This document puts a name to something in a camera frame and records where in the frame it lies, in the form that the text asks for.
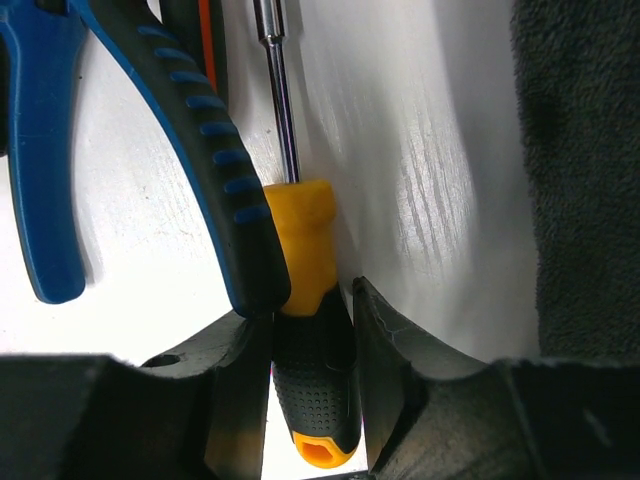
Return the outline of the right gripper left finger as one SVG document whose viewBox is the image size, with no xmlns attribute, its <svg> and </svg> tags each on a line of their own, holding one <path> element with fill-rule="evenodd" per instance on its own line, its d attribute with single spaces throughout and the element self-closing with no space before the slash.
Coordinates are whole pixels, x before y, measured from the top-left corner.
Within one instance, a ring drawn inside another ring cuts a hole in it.
<svg viewBox="0 0 640 480">
<path fill-rule="evenodd" d="M 1 359 L 5 479 L 257 479 L 272 321 L 228 313 L 141 366 Z"/>
</svg>

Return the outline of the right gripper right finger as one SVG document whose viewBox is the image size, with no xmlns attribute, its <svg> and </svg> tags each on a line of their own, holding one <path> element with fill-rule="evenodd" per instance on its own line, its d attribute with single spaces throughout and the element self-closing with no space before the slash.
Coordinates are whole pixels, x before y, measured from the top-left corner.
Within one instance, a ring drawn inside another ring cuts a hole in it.
<svg viewBox="0 0 640 480">
<path fill-rule="evenodd" d="M 483 363 L 407 319 L 362 277 L 353 283 L 353 313 L 374 477 L 638 477 L 637 366 Z"/>
</svg>

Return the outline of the yellow black screwdriver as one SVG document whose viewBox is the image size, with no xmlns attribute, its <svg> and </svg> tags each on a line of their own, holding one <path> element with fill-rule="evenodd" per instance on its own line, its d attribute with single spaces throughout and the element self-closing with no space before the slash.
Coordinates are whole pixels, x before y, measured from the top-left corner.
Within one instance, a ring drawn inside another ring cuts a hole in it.
<svg viewBox="0 0 640 480">
<path fill-rule="evenodd" d="M 265 189 L 291 282 L 274 316 L 272 371 L 278 400 L 299 455 L 332 469 L 357 450 L 361 410 L 355 379 L 355 338 L 337 276 L 330 183 L 300 178 L 278 1 L 253 4 L 267 55 L 284 180 Z"/>
</svg>

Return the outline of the blue handled pliers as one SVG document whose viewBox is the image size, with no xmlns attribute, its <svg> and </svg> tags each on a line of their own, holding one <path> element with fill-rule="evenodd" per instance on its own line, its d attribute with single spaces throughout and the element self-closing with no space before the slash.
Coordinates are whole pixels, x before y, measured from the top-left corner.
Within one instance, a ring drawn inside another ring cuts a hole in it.
<svg viewBox="0 0 640 480">
<path fill-rule="evenodd" d="M 276 310 L 290 292 L 271 211 L 250 155 L 195 60 L 144 1 L 5 1 L 1 5 L 1 152 L 24 265 L 35 296 L 77 298 L 86 275 L 72 210 L 78 58 L 95 36 L 132 81 L 156 123 L 126 121 L 97 134 L 107 159 L 142 158 L 183 173 L 201 211 L 234 309 Z"/>
</svg>

